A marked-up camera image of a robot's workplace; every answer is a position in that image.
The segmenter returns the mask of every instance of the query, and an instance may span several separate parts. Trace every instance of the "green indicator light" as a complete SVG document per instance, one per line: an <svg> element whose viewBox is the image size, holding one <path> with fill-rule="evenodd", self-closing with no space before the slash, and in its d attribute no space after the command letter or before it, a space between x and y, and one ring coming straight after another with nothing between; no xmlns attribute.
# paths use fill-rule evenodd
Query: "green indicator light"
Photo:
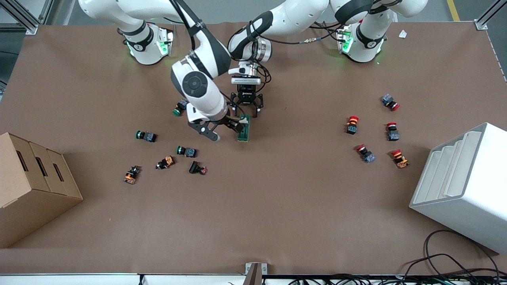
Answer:
<svg viewBox="0 0 507 285"><path fill-rule="evenodd" d="M134 56L134 52L132 51L132 48L130 47L129 43L127 43L127 47L130 50L130 55Z"/></svg>
<svg viewBox="0 0 507 285"><path fill-rule="evenodd" d="M349 37L347 39L347 41L343 43L343 49L342 49L343 52L347 53L350 51L350 47L352 46L353 40L354 40L353 37Z"/></svg>
<svg viewBox="0 0 507 285"><path fill-rule="evenodd" d="M164 42L157 42L157 45L160 50L160 53L162 55L166 55L167 54L167 44L165 44Z"/></svg>

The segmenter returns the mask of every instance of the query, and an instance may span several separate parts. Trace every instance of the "cardboard box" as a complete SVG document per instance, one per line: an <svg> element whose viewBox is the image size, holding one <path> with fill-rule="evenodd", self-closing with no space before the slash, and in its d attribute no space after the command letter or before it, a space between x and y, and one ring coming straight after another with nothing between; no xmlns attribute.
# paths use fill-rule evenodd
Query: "cardboard box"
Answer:
<svg viewBox="0 0 507 285"><path fill-rule="evenodd" d="M7 248L83 200L63 156L0 135L0 248Z"/></svg>

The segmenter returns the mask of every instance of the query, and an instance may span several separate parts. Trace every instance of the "metal frame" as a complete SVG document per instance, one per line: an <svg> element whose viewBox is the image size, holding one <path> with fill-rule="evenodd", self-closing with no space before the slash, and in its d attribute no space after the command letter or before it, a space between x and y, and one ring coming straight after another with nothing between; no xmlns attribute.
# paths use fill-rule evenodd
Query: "metal frame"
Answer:
<svg viewBox="0 0 507 285"><path fill-rule="evenodd" d="M6 12L17 21L17 23L0 23L0 31L25 29L26 34L36 34L38 25L45 24L48 21L49 13L54 3L55 0L45 0L41 13L36 17L18 0L0 0L0 7L6 10Z"/></svg>
<svg viewBox="0 0 507 285"><path fill-rule="evenodd" d="M262 275L268 274L268 264L250 262L245 264L246 278L243 285L261 285Z"/></svg>
<svg viewBox="0 0 507 285"><path fill-rule="evenodd" d="M488 26L486 23L507 4L507 0L495 0L491 6L484 11L484 13L474 20L474 24L477 30L487 30Z"/></svg>

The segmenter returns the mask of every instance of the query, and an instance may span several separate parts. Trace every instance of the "cable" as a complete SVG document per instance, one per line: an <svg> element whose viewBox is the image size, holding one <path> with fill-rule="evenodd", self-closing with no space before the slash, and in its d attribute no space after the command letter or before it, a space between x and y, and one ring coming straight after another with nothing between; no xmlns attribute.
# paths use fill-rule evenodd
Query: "cable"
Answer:
<svg viewBox="0 0 507 285"><path fill-rule="evenodd" d="M292 285L292 284L295 284L297 282L298 285L300 285L299 281L302 281L303 282L303 285L310 285L310 283L308 283L307 280L310 280L318 285L320 285L319 282L317 282L315 279L309 279L309 278L298 278L298 279L295 279L293 280L292 282L290 282L289 284L287 285Z"/></svg>
<svg viewBox="0 0 507 285"><path fill-rule="evenodd" d="M271 73L258 59L256 59L254 62L259 65L257 66L257 72L264 77L264 82L262 86L258 90L256 90L256 92L260 92L264 88L264 86L266 86L266 83L271 82Z"/></svg>
<svg viewBox="0 0 507 285"><path fill-rule="evenodd" d="M317 22L313 22L313 23L316 24L318 27L310 26L310 28L312 28L312 29L329 29L329 28L336 27L336 26L340 25L340 23L337 23L337 24L334 24L332 26L326 26L326 27L324 27L324 26L322 26L321 24L319 24Z"/></svg>
<svg viewBox="0 0 507 285"><path fill-rule="evenodd" d="M467 239L468 241L470 241L471 243L473 243L478 249L480 249L488 258L489 260L491 261L491 263L493 263L493 266L495 267L495 272L496 272L496 283L495 284L500 284L500 271L498 270L498 266L496 265L496 262L493 260L493 258L491 257L491 255L489 255L489 253L487 253L482 247L480 247L480 245L469 239L468 237L456 232L456 231L453 231L453 230L436 230L432 233L430 233L428 235L428 237L426 238L426 240L424 241L424 251L426 253L426 256L429 256L429 249L428 249L428 245L429 245L429 240L431 239L431 237L437 233L440 233L440 232L448 232L448 233L452 233L452 234L455 234L455 235L458 235L458 236L461 236L465 239ZM431 259L428 259L429 261L429 264L431 265L431 267L433 268L433 270L435 270L436 273L438 273L440 276L442 276L442 274L436 269L435 265L433 264L433 262L431 262ZM468 272L468 270L466 270L465 268L463 268L461 265L459 265L461 267L461 269L463 269L467 274L469 274L470 276L472 276L473 278L475 278L471 273Z"/></svg>
<svg viewBox="0 0 507 285"><path fill-rule="evenodd" d="M166 19L166 20L167 20L167 21L169 21L169 22L173 22L173 23L175 23L175 24L183 24L183 22L174 21L174 20L171 20L171 19L166 18L166 17L164 17L164 19Z"/></svg>
<svg viewBox="0 0 507 285"><path fill-rule="evenodd" d="M183 24L185 25L185 28L187 28L187 31L188 31L190 29L190 26L188 24L187 19L183 15L181 7L175 2L175 0L169 0L169 1L171 2L171 4L176 9L176 12L178 13L179 17L182 19ZM194 37L190 37L190 42L192 43L192 50L195 50L195 39L194 39Z"/></svg>
<svg viewBox="0 0 507 285"><path fill-rule="evenodd" d="M416 265L416 264L418 264L418 263L420 263L420 262L426 261L426 260L430 260L430 259L435 258L435 257L438 257L438 256L446 256L446 257L449 257L449 258L450 258L453 262L455 262L455 263L456 263L456 264L457 264L457 265L458 265L458 266L459 266L459 267L463 270L463 272L466 272L467 274L470 274L470 273L471 273L469 270L465 269L465 268L464 268L464 267L463 267L463 266L462 266L459 262L457 262L457 261L456 261L456 260L455 260L452 256L450 256L450 255L448 255L448 254L435 254L435 255L427 256L427 257L424 257L424 258L421 258L421 259L418 259L418 260L414 261L412 264L410 264L409 268L407 269L407 271L405 272L405 274L403 275L403 277L402 277L400 280L394 280L394 281L383 282L383 283L381 283L381 284L379 284L379 285L387 285L387 284L391 284L391 283L396 283L396 285L400 285L401 283L405 284L405 283L404 283L404 281L408 279L408 278L407 278L407 277L408 277L408 274L409 274L410 270L412 269L412 267L413 267L414 265ZM452 276L453 276L454 278L456 278L456 277L460 277L460 278L463 278L463 279L467 279L467 278L468 278L468 276L459 276L459 275L452 275ZM477 280L477 278L476 278L475 276L473 276L473 275L472 275L472 277L475 279L475 281L476 281L477 283L481 283L481 282L478 282L478 280Z"/></svg>
<svg viewBox="0 0 507 285"><path fill-rule="evenodd" d="M472 269L467 269L468 272L470 273L474 273L474 272L478 272L478 271L492 271L492 272L496 272L495 269L491 269L491 268L472 268ZM503 271L498 271L499 273L503 274L503 276L505 278L507 278L507 272L503 272ZM458 272L453 272L453 273L444 273L445 276L454 276L454 275L460 275L462 272L461 271L458 271Z"/></svg>
<svg viewBox="0 0 507 285"><path fill-rule="evenodd" d="M252 26L254 23L252 21L250 21L249 23L249 26L248 28L250 28L250 26ZM300 41L300 42L284 42L284 41L278 41L278 40L274 40L274 39L270 39L270 38L267 38L261 34L259 34L259 37L265 39L265 40L269 40L269 41L272 41L272 42L275 42L275 43L279 43L279 44L284 44L284 45L300 45L300 44L309 44L309 43L313 43L313 42L318 42L318 41L321 41L327 37L329 37L330 34L327 34L323 37L318 37L318 38L310 38L310 39L306 39L304 41Z"/></svg>
<svg viewBox="0 0 507 285"><path fill-rule="evenodd" d="M0 53L8 53L8 54L19 55L19 53L10 52L10 51L0 51Z"/></svg>
<svg viewBox="0 0 507 285"><path fill-rule="evenodd" d="M239 110L243 113L243 115L244 115L244 116L246 116L245 111L243 111L243 109L239 106L239 104L234 103L234 102L232 101L232 99L231 99L229 96L227 96L225 93L223 93L222 91L220 91L220 93L222 93L222 95L223 95L223 96L224 96L227 100L229 100L229 102L230 102L231 104L233 104L233 105L235 105L236 107L238 107L238 109L239 109Z"/></svg>
<svg viewBox="0 0 507 285"><path fill-rule="evenodd" d="M321 25L321 24L319 24L319 23L317 23L317 22L315 22L315 24L316 24L316 25L318 25L318 26L319 26L320 28L322 28L322 29L324 29L324 28L325 28L325 27L324 27L325 22L323 22L323 25ZM329 29L329 28L325 28L325 29L326 29L326 31L328 32L329 36L330 36L333 40L335 40L335 41L337 41L337 42L343 42L342 40L339 40L338 38L335 38L335 37L333 36L333 33L334 33L334 32L336 32L336 30L337 30L337 29L339 29L339 28L341 28L341 27L343 27L343 25L340 25L340 26L339 26L339 27L337 27L336 29Z"/></svg>

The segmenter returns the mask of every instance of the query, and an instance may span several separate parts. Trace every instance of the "gray floor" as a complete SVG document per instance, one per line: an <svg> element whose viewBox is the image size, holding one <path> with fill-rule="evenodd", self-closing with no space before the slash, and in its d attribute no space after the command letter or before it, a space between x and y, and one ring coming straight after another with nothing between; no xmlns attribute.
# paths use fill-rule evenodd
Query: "gray floor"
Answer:
<svg viewBox="0 0 507 285"><path fill-rule="evenodd" d="M242 22L254 19L260 13L269 10L284 0L187 0L187 4L194 9L204 22L209 24L221 22ZM473 20L485 10L492 0L455 0L456 8L461 20ZM489 34L503 65L507 65L507 36L503 30L507 20L507 8L499 12L490 23L488 23ZM334 15L327 9L319 21L334 22ZM429 0L426 8L413 18L399 16L399 21L410 22L441 22L452 21L446 0ZM60 0L56 7L55 16L52 20L57 25L109 25L88 17L79 7L77 0ZM0 51L19 53L21 49L23 33L0 32ZM0 53L0 80L8 82L16 56Z"/></svg>

